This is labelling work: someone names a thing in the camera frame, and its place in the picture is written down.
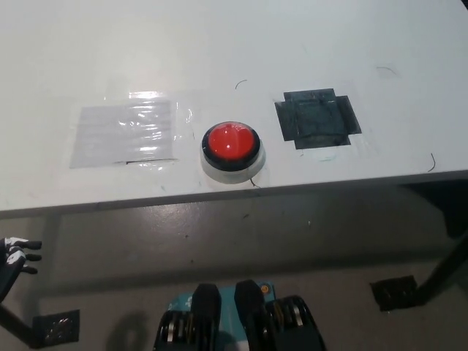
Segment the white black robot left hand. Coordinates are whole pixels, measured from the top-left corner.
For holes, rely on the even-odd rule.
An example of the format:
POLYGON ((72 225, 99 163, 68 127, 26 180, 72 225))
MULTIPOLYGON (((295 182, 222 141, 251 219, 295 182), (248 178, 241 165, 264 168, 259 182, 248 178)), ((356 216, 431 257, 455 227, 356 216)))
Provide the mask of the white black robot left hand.
POLYGON ((29 266, 28 262, 40 261, 42 256, 26 250, 37 251, 41 248, 41 241, 16 237, 1 239, 1 301, 8 296, 21 273, 38 274, 38 270, 29 266))

